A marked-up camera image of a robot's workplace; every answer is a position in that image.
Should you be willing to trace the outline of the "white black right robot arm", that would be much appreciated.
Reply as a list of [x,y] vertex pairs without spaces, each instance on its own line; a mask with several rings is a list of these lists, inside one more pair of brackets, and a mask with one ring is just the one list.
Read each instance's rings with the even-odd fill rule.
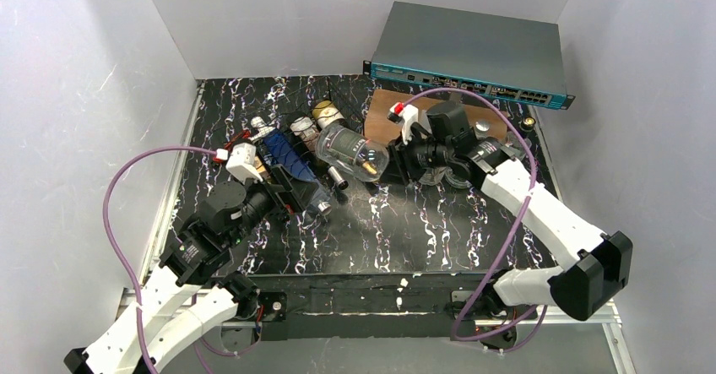
[[510,211],[556,260],[553,268],[499,271],[476,297],[479,311],[557,306],[585,321],[627,286],[633,254],[628,236],[604,233],[532,182],[514,148],[478,135],[461,104],[432,106],[426,112],[428,127],[421,126],[419,118],[415,106],[401,102],[388,112],[388,119],[401,127],[388,149],[404,181],[414,182],[433,167],[447,167]]

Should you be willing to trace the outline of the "clear bottle gold label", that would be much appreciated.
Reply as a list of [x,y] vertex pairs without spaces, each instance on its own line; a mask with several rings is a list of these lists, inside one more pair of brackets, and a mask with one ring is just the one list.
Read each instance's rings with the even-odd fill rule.
[[507,128],[505,145],[520,161],[524,161],[527,154],[531,152],[533,143],[530,136],[535,126],[536,120],[533,117],[523,117],[519,123],[514,126],[514,131],[510,127]]

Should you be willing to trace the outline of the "clear round glass bottle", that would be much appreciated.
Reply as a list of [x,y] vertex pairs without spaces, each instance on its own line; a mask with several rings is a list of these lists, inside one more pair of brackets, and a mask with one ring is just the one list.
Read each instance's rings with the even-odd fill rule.
[[[489,137],[489,131],[491,129],[491,123],[484,118],[479,119],[475,122],[474,130],[475,136],[478,139],[484,139]],[[444,179],[446,182],[457,189],[469,189],[472,187],[469,180],[458,176],[452,169],[447,168]]]

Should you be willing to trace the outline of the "clear bottle grey label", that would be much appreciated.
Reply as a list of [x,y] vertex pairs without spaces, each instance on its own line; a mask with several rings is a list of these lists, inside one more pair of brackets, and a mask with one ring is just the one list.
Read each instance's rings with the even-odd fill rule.
[[385,145],[338,123],[332,123],[320,132],[316,155],[363,182],[377,182],[390,161]]

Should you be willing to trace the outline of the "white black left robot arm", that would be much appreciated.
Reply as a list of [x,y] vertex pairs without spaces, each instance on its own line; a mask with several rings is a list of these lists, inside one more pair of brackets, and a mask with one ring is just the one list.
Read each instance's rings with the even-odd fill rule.
[[211,328],[248,317],[259,289],[244,274],[214,274],[231,251],[268,215],[300,213],[319,185],[292,176],[282,165],[270,178],[216,185],[165,247],[158,268],[138,300],[94,343],[73,349],[64,359],[72,373],[159,373]]

